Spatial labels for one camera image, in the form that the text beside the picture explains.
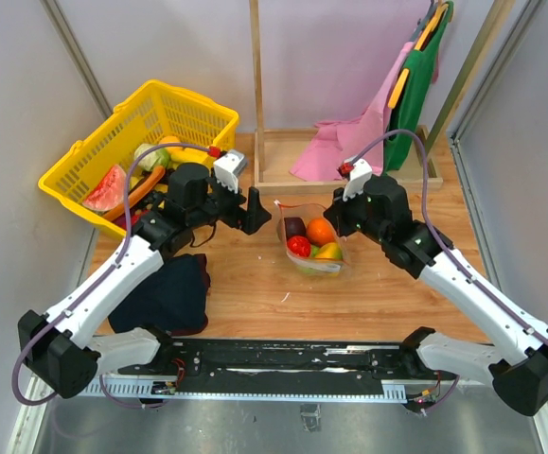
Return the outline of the red bell pepper toy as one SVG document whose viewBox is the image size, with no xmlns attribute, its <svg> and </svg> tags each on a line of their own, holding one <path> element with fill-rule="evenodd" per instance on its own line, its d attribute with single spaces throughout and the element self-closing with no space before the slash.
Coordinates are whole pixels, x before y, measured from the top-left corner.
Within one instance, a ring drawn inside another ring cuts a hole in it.
<svg viewBox="0 0 548 454">
<path fill-rule="evenodd" d="M 286 242 L 288 250 L 300 257 L 309 258 L 311 256 L 311 243 L 305 236 L 292 236 Z"/>
</svg>

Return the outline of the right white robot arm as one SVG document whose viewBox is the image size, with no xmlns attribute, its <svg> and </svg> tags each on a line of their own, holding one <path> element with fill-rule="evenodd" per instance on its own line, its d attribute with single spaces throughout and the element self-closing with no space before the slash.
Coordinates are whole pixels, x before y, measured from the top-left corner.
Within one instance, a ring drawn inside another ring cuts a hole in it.
<svg viewBox="0 0 548 454">
<path fill-rule="evenodd" d="M 415 219 L 394 178 L 370 176 L 335 189 L 325 217 L 342 236 L 360 233 L 379 244 L 390 263 L 446 297 L 489 340 L 455 340 L 421 327 L 399 355 L 405 375 L 436 370 L 474 380 L 525 416 L 548 402 L 548 324 L 495 288 L 428 218 Z"/>
</svg>

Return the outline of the orange fruit toy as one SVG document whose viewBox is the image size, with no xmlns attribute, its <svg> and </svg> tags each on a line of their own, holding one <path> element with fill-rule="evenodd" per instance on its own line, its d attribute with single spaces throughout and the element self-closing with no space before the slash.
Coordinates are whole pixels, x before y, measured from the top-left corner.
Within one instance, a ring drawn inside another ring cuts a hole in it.
<svg viewBox="0 0 548 454">
<path fill-rule="evenodd" d="M 320 247 L 312 257 L 314 259 L 342 261 L 343 251 L 338 243 L 330 242 Z"/>
</svg>

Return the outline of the round orange toy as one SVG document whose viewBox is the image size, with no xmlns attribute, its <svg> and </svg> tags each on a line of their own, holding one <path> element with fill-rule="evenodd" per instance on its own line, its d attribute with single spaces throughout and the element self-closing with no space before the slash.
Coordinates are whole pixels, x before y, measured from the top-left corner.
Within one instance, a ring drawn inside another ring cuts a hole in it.
<svg viewBox="0 0 548 454">
<path fill-rule="evenodd" d="M 322 247 L 336 240 L 334 229 L 325 218 L 311 219 L 306 228 L 307 239 L 317 247 Z"/>
</svg>

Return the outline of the clear zip top bag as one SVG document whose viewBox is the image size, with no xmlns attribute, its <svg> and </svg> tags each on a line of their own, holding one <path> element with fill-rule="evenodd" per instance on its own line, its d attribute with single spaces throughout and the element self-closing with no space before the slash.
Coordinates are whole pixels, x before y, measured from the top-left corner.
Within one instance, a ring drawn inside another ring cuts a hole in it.
<svg viewBox="0 0 548 454">
<path fill-rule="evenodd" d="M 274 202 L 278 221 L 276 233 L 287 258 L 301 272 L 314 276 L 337 276 L 348 271 L 345 240 L 324 217 L 318 203 Z"/>
</svg>

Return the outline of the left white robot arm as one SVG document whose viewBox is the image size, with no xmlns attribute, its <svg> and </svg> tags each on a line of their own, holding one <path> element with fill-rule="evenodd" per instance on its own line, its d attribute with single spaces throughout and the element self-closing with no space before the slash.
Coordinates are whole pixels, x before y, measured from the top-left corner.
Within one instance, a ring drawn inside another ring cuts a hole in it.
<svg viewBox="0 0 548 454">
<path fill-rule="evenodd" d="M 166 372 L 173 362 L 169 335 L 151 324 L 105 337 L 96 334 L 101 323 L 149 276 L 191 243 L 194 230 L 221 221 L 246 235 L 256 233 L 271 219 L 250 187 L 242 194 L 239 177 L 247 166 L 231 150 L 211 169 L 195 163 L 180 165 L 169 178 L 165 207 L 143 215 L 120 246 L 91 277 L 68 297 L 39 314 L 29 310 L 18 322 L 21 352 L 11 387 L 19 402 L 21 367 L 47 384 L 55 394 L 71 398 L 98 375 L 142 365 L 151 373 Z"/>
</svg>

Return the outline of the yellow banana bunch toy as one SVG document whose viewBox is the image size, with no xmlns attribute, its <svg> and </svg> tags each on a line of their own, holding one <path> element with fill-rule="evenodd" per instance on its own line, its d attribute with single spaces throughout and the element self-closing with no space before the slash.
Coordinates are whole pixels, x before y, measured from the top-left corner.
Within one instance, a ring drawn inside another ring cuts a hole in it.
<svg viewBox="0 0 548 454">
<path fill-rule="evenodd" d="M 301 266 L 298 269 L 306 275 L 313 276 L 337 276 L 342 265 L 337 263 L 309 263 L 307 266 Z"/>
</svg>

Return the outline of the purple mangosteen toy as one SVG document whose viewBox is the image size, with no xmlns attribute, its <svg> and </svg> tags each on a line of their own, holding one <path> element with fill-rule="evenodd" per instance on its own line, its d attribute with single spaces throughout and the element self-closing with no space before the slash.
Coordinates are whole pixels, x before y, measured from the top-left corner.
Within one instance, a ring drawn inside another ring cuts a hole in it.
<svg viewBox="0 0 548 454">
<path fill-rule="evenodd" d="M 305 236 L 307 232 L 304 220 L 299 217 L 283 218 L 284 233 L 286 238 L 294 236 Z"/>
</svg>

